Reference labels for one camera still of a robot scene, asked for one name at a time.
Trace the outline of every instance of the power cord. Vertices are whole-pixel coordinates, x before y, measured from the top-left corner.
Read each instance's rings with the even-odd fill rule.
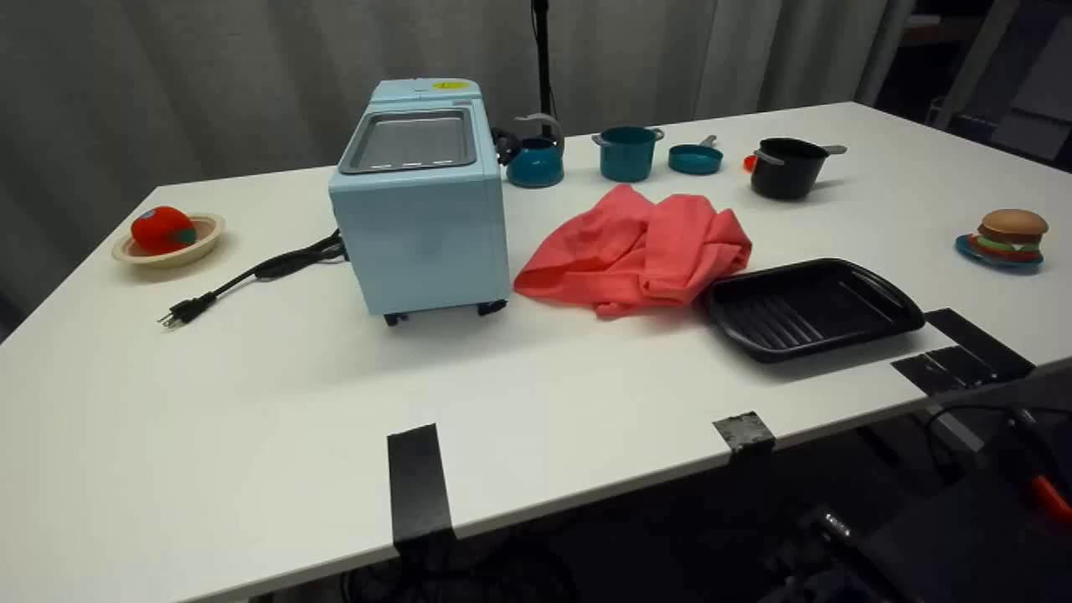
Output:
[[[928,415],[922,426],[924,440],[928,440],[928,456],[932,456],[932,465],[936,473],[947,481],[951,479],[951,462],[941,462],[938,459],[938,446],[946,447],[946,456],[951,456],[951,447],[938,440],[936,433],[936,421],[947,411],[1007,411],[1007,406],[984,406],[984,401],[959,401],[959,406],[946,406],[938,409],[936,415]],[[1072,419],[1072,409],[1063,409],[1063,406],[1021,406],[1026,411],[1034,411],[1034,415],[1068,415]]]
[[[326,240],[315,240],[308,248],[298,248],[298,251],[286,251],[286,255],[275,255],[248,270],[240,270],[238,278],[226,281],[221,287],[208,292],[208,293],[197,293],[197,298],[187,298],[187,302],[176,302],[172,303],[172,312],[160,318],[166,328],[181,328],[181,323],[191,323],[197,320],[216,302],[221,302],[228,292],[233,292],[238,285],[248,285],[248,281],[279,281],[279,278],[289,278],[308,263],[319,263],[319,261],[331,261],[331,259],[344,259],[344,243],[339,236],[339,232]]]

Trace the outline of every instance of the red tomato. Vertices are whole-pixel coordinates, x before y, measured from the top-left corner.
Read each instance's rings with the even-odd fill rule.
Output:
[[[131,224],[131,236],[146,255],[166,255],[197,240],[195,221],[176,207],[151,207]]]

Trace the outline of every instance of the plug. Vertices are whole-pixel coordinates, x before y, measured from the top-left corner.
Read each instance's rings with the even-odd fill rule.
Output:
[[[172,303],[166,316],[160,316],[160,320],[165,320],[166,328],[191,323],[191,320],[197,320],[197,316],[203,316],[216,302],[217,302],[217,292],[208,292],[208,293],[201,293],[201,298],[176,302],[176,303]]]

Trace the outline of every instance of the red cloth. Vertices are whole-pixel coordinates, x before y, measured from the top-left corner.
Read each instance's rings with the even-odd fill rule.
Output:
[[[741,270],[747,255],[752,240],[733,210],[712,210],[700,193],[653,204],[620,183],[596,207],[558,224],[511,287],[615,318],[691,303],[712,278]]]

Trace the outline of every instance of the teal mug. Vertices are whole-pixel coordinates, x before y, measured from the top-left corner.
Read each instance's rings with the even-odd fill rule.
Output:
[[[607,182],[643,182],[656,153],[659,126],[611,126],[593,140],[600,144],[600,173]]]

